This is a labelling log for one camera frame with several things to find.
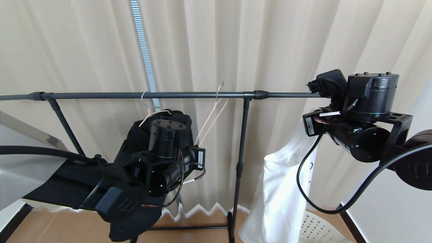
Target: baseboard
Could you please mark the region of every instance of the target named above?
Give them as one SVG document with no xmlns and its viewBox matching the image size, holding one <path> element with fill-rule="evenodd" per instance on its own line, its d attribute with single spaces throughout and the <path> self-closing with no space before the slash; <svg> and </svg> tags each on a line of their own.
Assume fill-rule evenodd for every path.
<svg viewBox="0 0 432 243">
<path fill-rule="evenodd" d="M 340 213 L 340 216 L 342 217 L 343 221 L 345 222 L 346 226 L 348 227 L 349 231 L 353 235 L 356 242 L 367 243 L 362 233 L 360 233 L 359 229 L 357 228 L 356 224 L 353 222 L 351 217 L 348 215 L 348 213 L 347 212 Z"/>
<path fill-rule="evenodd" d="M 27 217 L 27 215 L 32 211 L 33 207 L 24 204 L 19 212 L 9 221 L 9 223 L 0 232 L 0 243 L 6 243 L 13 232 L 18 228 L 22 221 Z"/>
</svg>

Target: brown tile floor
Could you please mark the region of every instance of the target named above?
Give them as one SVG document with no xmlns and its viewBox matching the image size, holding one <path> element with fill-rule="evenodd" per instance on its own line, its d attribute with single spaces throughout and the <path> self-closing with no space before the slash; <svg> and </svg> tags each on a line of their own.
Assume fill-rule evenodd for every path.
<svg viewBox="0 0 432 243">
<path fill-rule="evenodd" d="M 321 215 L 320 217 L 332 223 L 345 237 L 353 240 L 351 233 L 339 215 Z M 244 223 L 247 214 L 238 211 L 235 241 L 242 243 L 238 229 Z M 186 218 L 181 213 L 180 219 L 174 221 L 165 214 L 156 223 L 156 227 L 169 226 L 200 226 L 226 224 L 225 213 L 214 210 L 208 216 L 202 211 L 196 211 Z M 109 223 L 104 222 L 97 213 L 82 211 L 32 211 L 9 238 L 7 243 L 108 243 Z M 180 230 L 180 231 L 147 231 L 140 235 L 138 243 L 228 243 L 226 229 L 212 230 Z"/>
</svg>

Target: white garment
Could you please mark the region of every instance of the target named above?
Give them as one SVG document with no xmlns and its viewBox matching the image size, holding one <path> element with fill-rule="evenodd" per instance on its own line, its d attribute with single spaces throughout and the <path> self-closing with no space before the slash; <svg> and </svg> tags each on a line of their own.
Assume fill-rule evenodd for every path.
<svg viewBox="0 0 432 243">
<path fill-rule="evenodd" d="M 297 169 L 317 137 L 308 137 L 301 122 L 279 151 L 267 155 L 260 175 L 262 193 L 241 227 L 245 243 L 298 243 L 306 200 L 296 182 Z M 308 194 L 316 149 L 303 165 L 300 183 Z"/>
</svg>

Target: garment rack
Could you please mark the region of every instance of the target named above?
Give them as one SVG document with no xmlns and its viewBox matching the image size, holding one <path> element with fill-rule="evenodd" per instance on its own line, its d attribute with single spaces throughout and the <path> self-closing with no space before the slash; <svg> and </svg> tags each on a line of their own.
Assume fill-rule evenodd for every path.
<svg viewBox="0 0 432 243">
<path fill-rule="evenodd" d="M 243 99 L 243 117 L 241 121 L 241 136 L 240 148 L 238 150 L 238 162 L 236 166 L 235 194 L 234 207 L 227 215 L 227 225 L 219 226 L 192 226 L 192 227 L 154 227 L 149 230 L 204 230 L 204 229 L 228 229 L 229 243 L 234 243 L 235 220 L 237 218 L 238 196 L 240 191 L 240 179 L 243 171 L 243 155 L 246 141 L 246 125 L 248 123 L 249 105 L 251 100 L 261 100 L 268 98 L 319 98 L 319 94 L 310 93 L 275 93 L 263 90 L 247 91 L 247 92 L 125 92 L 125 93 L 45 93 L 34 92 L 25 95 L 3 95 L 0 96 L 0 101 L 6 100 L 34 100 L 48 101 L 52 109 L 60 120 L 69 139 L 79 154 L 85 156 L 78 140 L 70 128 L 57 99 L 208 99 L 208 98 L 223 98 L 223 99 Z M 138 237 L 131 239 L 131 243 L 136 243 Z"/>
</svg>

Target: laundry basket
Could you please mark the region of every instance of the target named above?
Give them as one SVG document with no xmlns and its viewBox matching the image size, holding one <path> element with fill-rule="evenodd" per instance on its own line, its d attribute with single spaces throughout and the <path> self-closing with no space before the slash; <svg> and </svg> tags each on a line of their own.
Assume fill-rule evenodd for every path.
<svg viewBox="0 0 432 243">
<path fill-rule="evenodd" d="M 353 243 L 323 218 L 306 211 L 299 243 Z"/>
</svg>

